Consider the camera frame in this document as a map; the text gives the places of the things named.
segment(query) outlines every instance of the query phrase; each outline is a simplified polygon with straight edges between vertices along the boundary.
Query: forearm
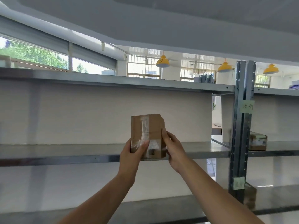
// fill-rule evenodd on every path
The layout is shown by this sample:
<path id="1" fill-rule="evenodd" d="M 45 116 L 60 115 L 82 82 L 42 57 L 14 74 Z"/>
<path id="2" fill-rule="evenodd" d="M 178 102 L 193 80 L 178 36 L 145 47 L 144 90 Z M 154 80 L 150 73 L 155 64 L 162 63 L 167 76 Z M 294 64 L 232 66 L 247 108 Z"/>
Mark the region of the forearm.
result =
<path id="1" fill-rule="evenodd" d="M 264 224 L 192 159 L 184 158 L 180 174 L 211 224 Z"/>
<path id="2" fill-rule="evenodd" d="M 59 224 L 106 224 L 127 195 L 130 187 L 131 183 L 125 176 L 117 175 Z"/>

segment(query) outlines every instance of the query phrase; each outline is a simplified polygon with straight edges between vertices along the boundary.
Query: lampshade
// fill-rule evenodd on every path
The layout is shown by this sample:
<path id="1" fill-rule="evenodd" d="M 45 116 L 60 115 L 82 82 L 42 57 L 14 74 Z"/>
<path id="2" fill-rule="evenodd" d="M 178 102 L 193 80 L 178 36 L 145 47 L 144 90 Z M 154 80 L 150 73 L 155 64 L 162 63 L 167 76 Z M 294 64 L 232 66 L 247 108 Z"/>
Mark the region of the lampshade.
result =
<path id="1" fill-rule="evenodd" d="M 159 60 L 157 60 L 156 63 L 157 67 L 169 67 L 169 60 L 166 59 L 165 55 L 162 55 Z"/>
<path id="2" fill-rule="evenodd" d="M 278 67 L 274 67 L 274 64 L 270 64 L 269 67 L 267 67 L 264 70 L 265 75 L 274 74 L 274 73 L 278 73 L 278 72 L 279 72 Z"/>
<path id="3" fill-rule="evenodd" d="M 218 72 L 223 73 L 223 72 L 229 72 L 232 70 L 231 65 L 229 65 L 226 61 L 223 62 L 223 64 L 218 68 Z"/>

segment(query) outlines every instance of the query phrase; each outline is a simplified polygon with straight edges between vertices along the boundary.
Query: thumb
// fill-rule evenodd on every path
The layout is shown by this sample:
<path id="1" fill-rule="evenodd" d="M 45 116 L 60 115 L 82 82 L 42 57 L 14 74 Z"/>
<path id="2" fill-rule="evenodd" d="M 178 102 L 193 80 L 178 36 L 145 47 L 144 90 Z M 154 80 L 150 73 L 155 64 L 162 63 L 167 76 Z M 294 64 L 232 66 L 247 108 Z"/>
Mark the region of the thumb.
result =
<path id="1" fill-rule="evenodd" d="M 163 140 L 164 140 L 166 146 L 169 146 L 172 143 L 172 140 L 167 135 L 167 131 L 165 128 L 162 129 L 162 137 L 163 137 Z"/>
<path id="2" fill-rule="evenodd" d="M 145 153 L 145 151 L 147 150 L 147 147 L 149 146 L 150 141 L 146 140 L 144 141 L 140 147 L 137 149 L 137 151 L 135 152 L 140 158 L 142 157 L 142 155 Z"/>

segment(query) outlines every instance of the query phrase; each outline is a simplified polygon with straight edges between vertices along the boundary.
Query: roller blind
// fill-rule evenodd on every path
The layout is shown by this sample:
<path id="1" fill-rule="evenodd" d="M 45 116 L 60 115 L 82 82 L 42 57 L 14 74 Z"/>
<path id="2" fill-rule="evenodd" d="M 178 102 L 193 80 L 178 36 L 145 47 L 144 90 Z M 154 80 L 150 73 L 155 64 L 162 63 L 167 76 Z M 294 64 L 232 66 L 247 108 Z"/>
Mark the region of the roller blind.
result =
<path id="1" fill-rule="evenodd" d="M 54 52 L 68 54 L 68 41 L 3 16 L 0 16 L 0 33 Z"/>
<path id="2" fill-rule="evenodd" d="M 73 44 L 73 57 L 90 62 L 92 64 L 116 70 L 117 61 L 115 59 L 76 44 Z"/>

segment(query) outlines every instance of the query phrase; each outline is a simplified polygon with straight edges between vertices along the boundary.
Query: person's left hand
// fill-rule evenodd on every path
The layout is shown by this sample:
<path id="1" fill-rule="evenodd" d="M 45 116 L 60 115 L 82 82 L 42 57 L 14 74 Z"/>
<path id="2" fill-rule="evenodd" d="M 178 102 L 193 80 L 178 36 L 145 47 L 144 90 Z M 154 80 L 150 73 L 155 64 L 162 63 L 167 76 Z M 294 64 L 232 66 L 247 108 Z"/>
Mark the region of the person's left hand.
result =
<path id="1" fill-rule="evenodd" d="M 123 148 L 119 158 L 118 175 L 129 181 L 130 187 L 134 184 L 140 159 L 146 151 L 150 141 L 145 141 L 135 153 L 130 153 L 131 140 L 129 139 Z"/>

